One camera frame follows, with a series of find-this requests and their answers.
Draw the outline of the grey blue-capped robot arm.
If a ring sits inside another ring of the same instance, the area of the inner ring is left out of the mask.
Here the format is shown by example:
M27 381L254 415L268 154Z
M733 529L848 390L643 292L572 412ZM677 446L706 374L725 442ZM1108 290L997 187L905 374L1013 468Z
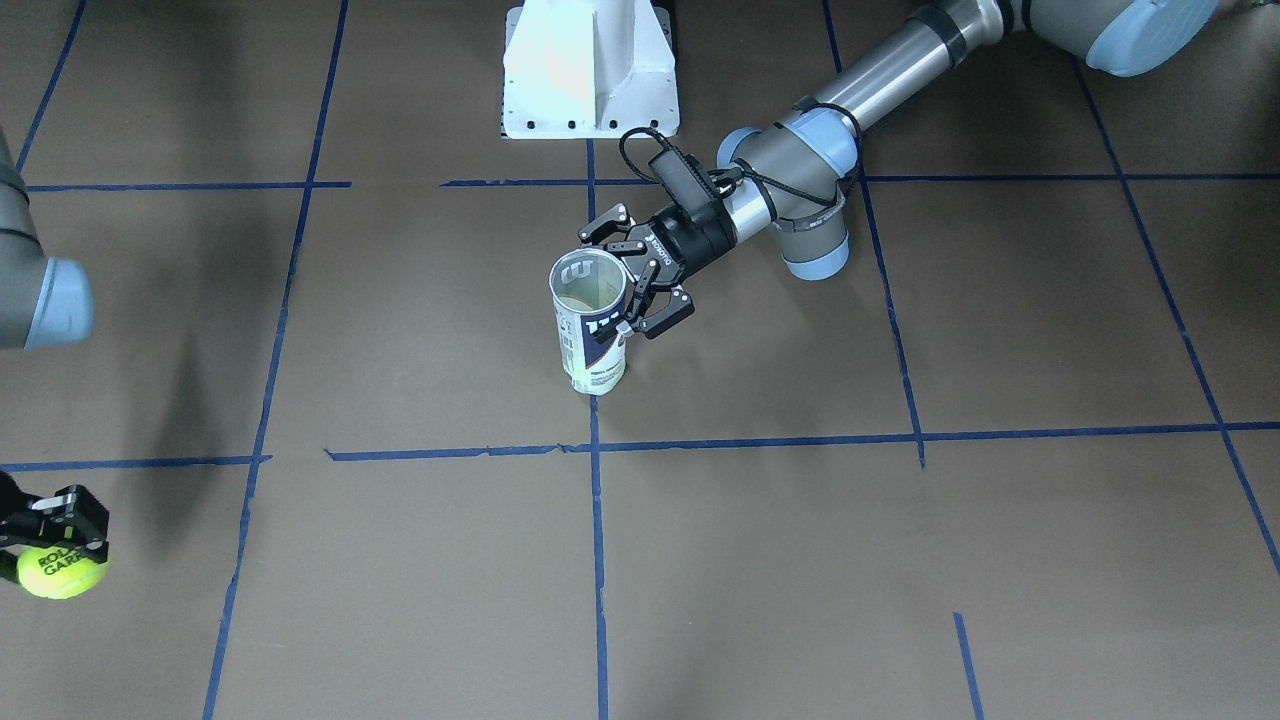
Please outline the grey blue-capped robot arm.
M586 259L553 270L604 270L599 310L582 310L590 341L655 338L692 314L685 282L758 234L771 236L803 281L836 275L851 241L844 210L869 133L919 105L937 85L959 91L963 63L1001 44L1038 38L1107 76L1142 76L1180 53L1219 14L1217 1L929 1L864 56L796 100L768 126L741 127L699 161L654 127L643 178L668 204L635 218L617 205L579 231Z

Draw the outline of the second grey robot arm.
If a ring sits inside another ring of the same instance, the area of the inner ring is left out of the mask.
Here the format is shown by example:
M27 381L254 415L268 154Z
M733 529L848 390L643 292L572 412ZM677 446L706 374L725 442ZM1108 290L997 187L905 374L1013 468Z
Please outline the second grey robot arm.
M95 297L84 268L45 252L24 179L1 142L1 346L31 351L86 341ZM3 473L3 546L63 548L73 559L105 564L109 511L84 487L49 497L24 492Z

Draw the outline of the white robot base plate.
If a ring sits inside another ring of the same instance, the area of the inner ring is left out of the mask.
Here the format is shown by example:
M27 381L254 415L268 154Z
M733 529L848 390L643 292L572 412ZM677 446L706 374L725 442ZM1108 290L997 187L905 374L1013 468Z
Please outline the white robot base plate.
M669 1L525 1L506 14L500 131L511 140L677 135Z

